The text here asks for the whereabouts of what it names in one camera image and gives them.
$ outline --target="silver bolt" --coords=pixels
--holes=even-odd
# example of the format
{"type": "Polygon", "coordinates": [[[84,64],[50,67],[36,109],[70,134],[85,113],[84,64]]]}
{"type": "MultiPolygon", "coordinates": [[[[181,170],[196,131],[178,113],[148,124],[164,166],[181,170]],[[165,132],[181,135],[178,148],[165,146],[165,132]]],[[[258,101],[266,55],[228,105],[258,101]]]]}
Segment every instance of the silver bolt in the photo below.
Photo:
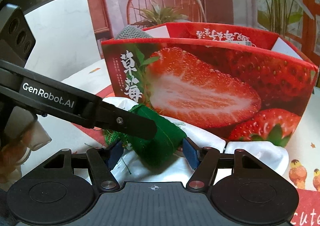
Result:
{"type": "Polygon", "coordinates": [[[121,117],[118,117],[118,118],[116,119],[116,121],[117,121],[117,123],[118,123],[119,125],[122,125],[122,124],[123,124],[123,118],[121,118],[121,117]]]}
{"type": "Polygon", "coordinates": [[[116,186],[117,186],[117,184],[114,181],[104,181],[101,183],[101,187],[103,187],[105,189],[112,189],[116,186]]]}
{"type": "Polygon", "coordinates": [[[202,181],[191,181],[189,186],[193,189],[201,189],[204,187],[204,182],[202,181]]]}

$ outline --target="black circular disc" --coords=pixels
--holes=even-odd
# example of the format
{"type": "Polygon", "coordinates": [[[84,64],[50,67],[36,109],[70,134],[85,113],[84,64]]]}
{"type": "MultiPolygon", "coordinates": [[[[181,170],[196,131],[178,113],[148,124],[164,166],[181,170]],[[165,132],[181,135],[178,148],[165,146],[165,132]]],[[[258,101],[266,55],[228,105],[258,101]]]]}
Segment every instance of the black circular disc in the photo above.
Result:
{"type": "Polygon", "coordinates": [[[94,201],[92,186],[76,175],[67,178],[21,178],[8,191],[13,215],[34,225],[55,225],[77,218],[94,201]]]}
{"type": "Polygon", "coordinates": [[[211,200],[224,215],[251,225],[273,225],[291,219],[299,196],[285,179],[240,179],[228,176],[212,188],[211,200]]]}

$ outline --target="strawberry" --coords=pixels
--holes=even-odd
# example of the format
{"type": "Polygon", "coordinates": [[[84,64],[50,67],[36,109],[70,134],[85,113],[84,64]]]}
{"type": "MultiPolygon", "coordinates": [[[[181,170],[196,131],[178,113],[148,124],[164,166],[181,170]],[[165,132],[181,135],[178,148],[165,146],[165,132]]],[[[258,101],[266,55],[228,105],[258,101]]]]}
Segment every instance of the strawberry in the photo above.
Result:
{"type": "Polygon", "coordinates": [[[284,109],[266,109],[251,120],[238,124],[231,132],[231,141],[270,141],[285,147],[301,117],[284,109]]]}
{"type": "Polygon", "coordinates": [[[161,115],[214,128],[249,119],[261,99],[248,84],[221,73],[179,47],[163,48],[148,65],[150,102],[161,115]]]}
{"type": "Polygon", "coordinates": [[[264,106],[272,102],[289,102],[295,97],[310,95],[315,82],[315,70],[303,65],[267,55],[229,50],[231,75],[248,83],[260,95],[264,106]]]}

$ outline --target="green velvet cloth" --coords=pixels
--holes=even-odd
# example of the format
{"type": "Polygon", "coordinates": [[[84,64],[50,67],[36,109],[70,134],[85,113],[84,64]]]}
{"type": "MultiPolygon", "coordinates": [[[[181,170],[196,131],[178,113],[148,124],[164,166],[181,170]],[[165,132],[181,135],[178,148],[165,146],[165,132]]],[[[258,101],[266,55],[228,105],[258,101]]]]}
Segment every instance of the green velvet cloth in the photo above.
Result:
{"type": "Polygon", "coordinates": [[[130,112],[152,119],[157,125],[155,137],[152,140],[144,140],[113,132],[109,142],[113,142],[120,137],[123,142],[131,143],[137,155],[150,166],[160,166],[177,150],[182,144],[182,140],[187,137],[185,132],[178,126],[143,104],[135,105],[130,112]]]}

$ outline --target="cartoon bird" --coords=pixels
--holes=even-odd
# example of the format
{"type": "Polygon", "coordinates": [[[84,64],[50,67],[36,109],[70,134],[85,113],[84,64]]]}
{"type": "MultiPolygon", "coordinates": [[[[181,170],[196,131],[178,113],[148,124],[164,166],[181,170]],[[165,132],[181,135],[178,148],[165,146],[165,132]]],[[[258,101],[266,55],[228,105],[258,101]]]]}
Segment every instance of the cartoon bird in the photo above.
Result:
{"type": "Polygon", "coordinates": [[[292,160],[290,163],[291,169],[289,170],[289,178],[298,189],[305,189],[307,170],[299,162],[299,160],[292,160]]]}
{"type": "Polygon", "coordinates": [[[313,171],[313,186],[320,192],[320,171],[319,169],[315,169],[313,171]]]}

